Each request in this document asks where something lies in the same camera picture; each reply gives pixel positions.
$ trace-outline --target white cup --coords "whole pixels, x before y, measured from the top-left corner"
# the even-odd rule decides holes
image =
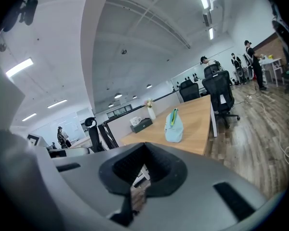
[[[141,122],[141,117],[134,117],[130,119],[131,124],[135,127]]]

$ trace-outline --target office chair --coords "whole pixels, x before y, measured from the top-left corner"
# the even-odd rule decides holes
[[[235,103],[235,99],[230,89],[228,71],[219,71],[215,75],[202,80],[202,84],[208,94],[211,95],[213,110],[218,111],[218,114],[215,116],[217,119],[222,118],[224,120],[226,128],[230,127],[226,117],[236,117],[237,120],[240,120],[238,115],[231,115],[229,113]]]
[[[197,83],[193,83],[190,79],[180,84],[180,94],[184,102],[200,98],[199,88]]]
[[[220,69],[216,64],[209,65],[204,69],[204,78],[214,75],[218,71],[220,71]]]
[[[97,123],[94,117],[89,117],[85,120],[85,126],[86,127],[91,127],[89,128],[89,136],[92,142],[92,150],[94,153],[96,152],[102,152],[105,149],[102,146],[102,143],[100,142],[100,138],[98,136],[98,130],[97,130]]]

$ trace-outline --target white vase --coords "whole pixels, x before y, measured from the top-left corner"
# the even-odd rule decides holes
[[[148,107],[148,112],[149,112],[149,115],[151,117],[151,120],[154,120],[156,118],[156,116],[155,116],[153,108]]]

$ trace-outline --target black box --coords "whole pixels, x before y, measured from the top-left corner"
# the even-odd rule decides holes
[[[138,133],[141,130],[145,129],[146,127],[150,126],[152,123],[152,120],[150,118],[143,119],[137,126],[131,126],[131,130],[134,133]]]

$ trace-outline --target chair base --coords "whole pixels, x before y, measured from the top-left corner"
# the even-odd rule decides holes
[[[216,117],[216,120],[222,118],[222,119],[224,120],[224,123],[225,123],[225,127],[226,127],[226,128],[230,128],[230,125],[229,125],[226,117],[236,117],[236,119],[237,119],[238,121],[240,120],[239,115],[232,115],[232,114],[229,114],[229,113],[227,113],[227,114],[215,114],[215,117]]]

